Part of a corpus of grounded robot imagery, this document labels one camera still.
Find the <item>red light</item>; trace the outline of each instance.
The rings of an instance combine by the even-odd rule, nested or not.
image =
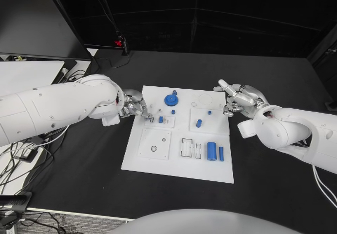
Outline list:
[[[121,46],[121,40],[114,41],[118,46]]]

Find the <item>black wall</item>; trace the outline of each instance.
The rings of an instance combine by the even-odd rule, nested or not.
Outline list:
[[[114,46],[115,31],[98,0],[60,1],[85,43]],[[131,50],[307,57],[337,21],[335,0],[108,4]]]

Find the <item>computer monitor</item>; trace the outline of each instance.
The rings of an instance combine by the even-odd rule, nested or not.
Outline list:
[[[91,61],[59,0],[0,0],[0,54]]]

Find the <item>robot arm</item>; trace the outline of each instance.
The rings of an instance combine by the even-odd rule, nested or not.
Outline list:
[[[85,117],[104,126],[119,116],[151,118],[141,93],[121,90],[105,75],[49,85],[0,97],[0,146],[59,129]]]
[[[243,138],[258,136],[263,145],[337,173],[337,116],[269,105],[263,94],[248,85],[219,80],[214,91],[227,92],[223,114],[240,112],[249,120],[237,124]],[[312,135],[309,146],[294,143]]]

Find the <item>blue cylinder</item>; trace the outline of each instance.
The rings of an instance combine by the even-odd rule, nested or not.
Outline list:
[[[164,99],[164,102],[165,102],[165,105],[167,106],[174,106],[178,102],[178,99],[177,99],[177,96],[170,94],[165,96],[165,99]]]
[[[201,120],[199,119],[196,122],[196,127],[199,128],[201,126]]]
[[[207,142],[207,160],[216,161],[216,143]]]
[[[223,162],[223,147],[219,147],[219,158],[220,158],[220,162]]]

